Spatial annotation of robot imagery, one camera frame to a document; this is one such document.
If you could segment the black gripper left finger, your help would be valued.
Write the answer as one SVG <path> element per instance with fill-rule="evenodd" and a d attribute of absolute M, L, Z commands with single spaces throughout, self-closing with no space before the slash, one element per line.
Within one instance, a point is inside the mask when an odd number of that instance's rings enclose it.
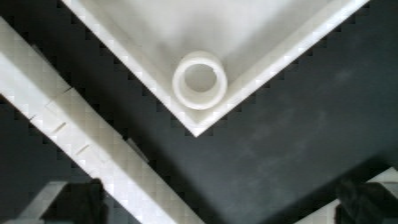
<path fill-rule="evenodd" d="M 106 224 L 108 206 L 99 179 L 67 183 L 42 214 L 44 224 Z"/>

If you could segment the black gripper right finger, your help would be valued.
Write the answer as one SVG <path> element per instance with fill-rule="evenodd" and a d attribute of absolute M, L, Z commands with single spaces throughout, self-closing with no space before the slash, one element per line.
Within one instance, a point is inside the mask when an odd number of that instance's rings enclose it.
<path fill-rule="evenodd" d="M 335 196 L 334 224 L 398 224 L 398 182 L 344 181 Z"/>

